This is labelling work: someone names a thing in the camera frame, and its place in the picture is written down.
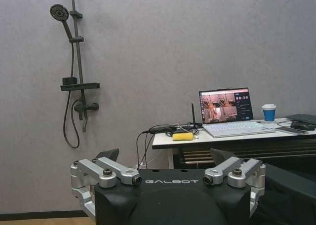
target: white laptop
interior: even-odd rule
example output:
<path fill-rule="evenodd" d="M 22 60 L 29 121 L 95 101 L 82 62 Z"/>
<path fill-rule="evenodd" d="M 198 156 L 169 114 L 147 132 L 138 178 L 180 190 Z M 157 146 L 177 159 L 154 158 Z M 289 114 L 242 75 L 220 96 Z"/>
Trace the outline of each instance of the white laptop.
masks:
<path fill-rule="evenodd" d="M 253 120 L 248 88 L 200 91 L 203 128 L 214 138 L 276 132 Z"/>

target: logo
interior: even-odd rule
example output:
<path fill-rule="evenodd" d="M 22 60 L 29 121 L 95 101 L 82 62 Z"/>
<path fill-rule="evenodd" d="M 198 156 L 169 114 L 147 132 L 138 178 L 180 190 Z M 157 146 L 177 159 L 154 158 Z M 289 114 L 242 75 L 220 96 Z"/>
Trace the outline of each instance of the logo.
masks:
<path fill-rule="evenodd" d="M 172 181 L 165 181 L 165 180 L 145 180 L 147 184 L 196 184 L 198 180 L 172 180 Z"/>

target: laptop screen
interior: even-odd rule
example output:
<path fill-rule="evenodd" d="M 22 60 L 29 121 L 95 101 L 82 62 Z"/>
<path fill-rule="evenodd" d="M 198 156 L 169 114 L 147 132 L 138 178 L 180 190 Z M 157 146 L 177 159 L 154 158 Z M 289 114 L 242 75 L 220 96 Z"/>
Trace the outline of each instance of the laptop screen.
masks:
<path fill-rule="evenodd" d="M 203 124 L 252 120 L 248 88 L 199 92 Z"/>

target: metal bracket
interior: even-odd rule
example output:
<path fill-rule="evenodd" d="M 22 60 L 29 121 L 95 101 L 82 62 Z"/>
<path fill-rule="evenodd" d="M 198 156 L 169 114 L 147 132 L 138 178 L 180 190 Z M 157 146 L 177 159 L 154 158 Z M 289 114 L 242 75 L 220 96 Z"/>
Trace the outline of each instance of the metal bracket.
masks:
<path fill-rule="evenodd" d="M 125 185 L 137 186 L 142 182 L 142 178 L 137 169 L 124 167 L 107 157 L 98 158 L 95 163 L 100 167 L 109 168 L 114 171 L 120 181 Z"/>
<path fill-rule="evenodd" d="M 142 178 L 138 170 L 127 168 L 106 157 L 75 161 L 71 167 L 72 194 L 79 199 L 82 210 L 95 221 L 95 204 L 90 191 L 99 183 L 102 188 L 112 188 L 117 177 L 126 185 L 139 185 Z"/>
<path fill-rule="evenodd" d="M 73 18 L 82 19 L 82 14 L 79 13 L 78 11 L 76 11 L 76 10 L 71 10 L 71 11 L 69 11 L 69 14 L 70 14 Z"/>
<path fill-rule="evenodd" d="M 219 185 L 223 183 L 224 177 L 232 170 L 240 167 L 240 159 L 230 157 L 226 161 L 213 168 L 205 170 L 203 181 L 206 185 Z"/>
<path fill-rule="evenodd" d="M 74 42 L 83 42 L 84 41 L 84 38 L 82 36 L 79 36 L 79 37 L 72 37 L 69 39 L 69 42 L 70 43 L 74 43 Z"/>
<path fill-rule="evenodd" d="M 228 173 L 228 184 L 235 188 L 244 188 L 246 186 L 246 179 L 255 173 L 260 165 L 261 162 L 259 160 L 248 160 L 239 169 Z"/>
<path fill-rule="evenodd" d="M 259 197 L 265 193 L 266 166 L 261 161 L 250 159 L 240 163 L 237 157 L 231 157 L 214 168 L 205 170 L 203 181 L 209 185 L 218 185 L 227 176 L 228 184 L 234 188 L 251 186 L 250 217 L 257 209 Z"/>

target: shower faucet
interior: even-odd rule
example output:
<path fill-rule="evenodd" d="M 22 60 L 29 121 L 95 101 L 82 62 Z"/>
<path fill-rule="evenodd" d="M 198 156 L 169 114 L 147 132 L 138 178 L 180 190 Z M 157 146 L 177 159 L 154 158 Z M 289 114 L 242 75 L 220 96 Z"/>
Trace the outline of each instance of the shower faucet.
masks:
<path fill-rule="evenodd" d="M 81 54 L 80 54 L 80 42 L 84 41 L 84 38 L 79 36 L 78 34 L 78 19 L 82 19 L 82 14 L 76 11 L 76 6 L 75 6 L 75 0 L 72 0 L 72 8 L 73 10 L 68 12 L 68 10 L 60 5 L 60 4 L 55 4 L 50 8 L 50 14 L 52 17 L 60 22 L 62 22 L 64 29 L 66 31 L 67 37 L 69 42 L 72 45 L 72 68 L 71 68 L 71 76 L 70 77 L 65 77 L 63 78 L 63 84 L 60 86 L 61 91 L 68 91 L 68 99 L 67 99 L 67 104 L 66 104 L 66 110 L 65 110 L 65 115 L 64 115 L 64 125 L 63 125 L 63 131 L 64 131 L 64 137 L 68 145 L 74 149 L 79 147 L 79 135 L 75 126 L 75 122 L 73 119 L 73 110 L 78 112 L 79 114 L 79 120 L 83 120 L 83 126 L 82 126 L 82 132 L 86 131 L 86 125 L 88 122 L 88 114 L 87 111 L 89 110 L 98 110 L 99 105 L 97 103 L 93 104 L 87 104 L 86 98 L 85 98 L 85 90 L 88 89 L 98 89 L 100 88 L 100 83 L 84 83 L 83 82 L 83 74 L 82 74 L 82 64 L 81 64 Z M 71 31 L 69 29 L 69 26 L 67 24 L 67 19 L 69 18 L 69 15 L 72 16 L 73 21 L 74 21 L 74 30 L 75 30 L 75 36 L 73 37 L 71 34 Z M 73 77 L 74 73 L 74 44 L 76 44 L 76 53 L 77 53 L 77 60 L 78 60 L 78 73 L 79 73 L 79 83 L 77 83 L 77 78 Z M 72 123 L 73 127 L 77 136 L 77 141 L 78 144 L 77 146 L 73 146 L 69 140 L 67 139 L 66 136 L 66 117 L 67 117 L 67 111 L 68 111 L 68 106 L 69 106 L 69 100 L 70 100 L 70 95 L 72 91 L 79 90 L 81 92 L 81 96 L 79 99 L 75 100 L 71 106 L 71 118 L 72 118 Z"/>

